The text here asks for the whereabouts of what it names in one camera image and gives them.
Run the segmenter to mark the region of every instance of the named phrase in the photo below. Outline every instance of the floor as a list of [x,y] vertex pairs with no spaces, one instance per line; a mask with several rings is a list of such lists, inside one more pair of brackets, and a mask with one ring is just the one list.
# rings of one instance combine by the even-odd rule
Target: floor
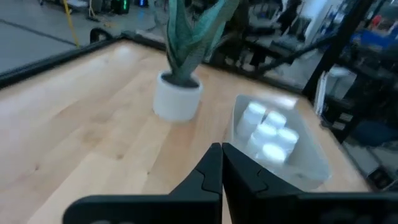
[[[148,9],[134,6],[130,8],[129,14],[107,19],[115,25],[111,28],[115,34],[122,30],[155,26]],[[85,14],[79,12],[72,13],[72,21],[80,45],[90,43],[89,33],[92,28],[103,27],[101,23],[87,20]],[[43,37],[21,27],[54,38]],[[40,6],[38,0],[1,0],[0,33],[0,72],[75,48],[63,7],[48,3]]]

